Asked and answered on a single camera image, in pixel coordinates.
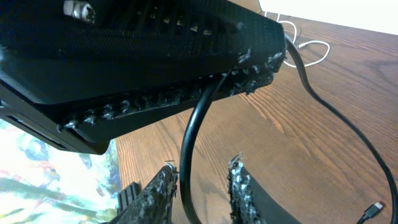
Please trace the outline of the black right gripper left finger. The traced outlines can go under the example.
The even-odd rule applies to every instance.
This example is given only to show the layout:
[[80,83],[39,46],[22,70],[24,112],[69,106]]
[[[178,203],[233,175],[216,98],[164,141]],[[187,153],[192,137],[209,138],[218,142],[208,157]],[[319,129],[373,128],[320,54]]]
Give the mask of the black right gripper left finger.
[[118,193],[117,215],[109,224],[171,224],[177,168],[167,162],[142,188],[133,182]]

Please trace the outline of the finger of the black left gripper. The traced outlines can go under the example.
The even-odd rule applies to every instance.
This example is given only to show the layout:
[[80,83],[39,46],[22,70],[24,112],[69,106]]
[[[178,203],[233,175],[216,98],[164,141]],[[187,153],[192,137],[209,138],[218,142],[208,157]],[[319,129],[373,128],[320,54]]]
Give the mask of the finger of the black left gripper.
[[193,108],[208,87],[218,88],[216,100],[248,95],[270,85],[274,75],[275,70],[267,67],[235,69],[47,108],[2,82],[1,119],[58,150],[102,155],[112,139]]
[[1,80],[56,105],[281,63],[282,26],[230,1],[1,2]]

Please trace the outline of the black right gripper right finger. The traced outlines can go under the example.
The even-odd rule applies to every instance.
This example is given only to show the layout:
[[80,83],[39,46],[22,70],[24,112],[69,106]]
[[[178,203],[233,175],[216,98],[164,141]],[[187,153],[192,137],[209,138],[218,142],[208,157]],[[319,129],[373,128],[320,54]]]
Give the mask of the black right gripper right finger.
[[238,224],[300,224],[244,167],[243,157],[239,153],[228,162],[231,221]]

